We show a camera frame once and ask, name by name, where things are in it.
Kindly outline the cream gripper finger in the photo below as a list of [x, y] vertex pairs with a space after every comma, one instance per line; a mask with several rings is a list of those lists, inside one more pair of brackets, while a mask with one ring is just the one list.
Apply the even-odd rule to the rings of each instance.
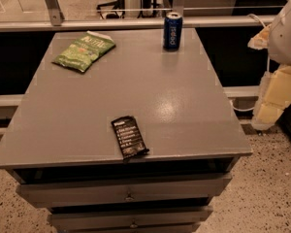
[[263, 50], [269, 47], [269, 35], [271, 26], [265, 26], [258, 34], [252, 37], [247, 46], [254, 50]]
[[290, 105], [291, 66], [280, 65], [273, 73], [266, 72], [261, 79], [252, 127], [256, 130], [269, 129]]

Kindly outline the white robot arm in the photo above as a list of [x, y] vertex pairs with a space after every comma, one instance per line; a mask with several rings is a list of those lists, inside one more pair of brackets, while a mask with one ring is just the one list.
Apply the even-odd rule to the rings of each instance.
[[262, 77], [253, 109], [252, 127], [267, 130], [291, 105], [291, 0], [247, 45], [255, 50], [266, 49], [268, 61], [279, 64], [273, 73], [267, 70]]

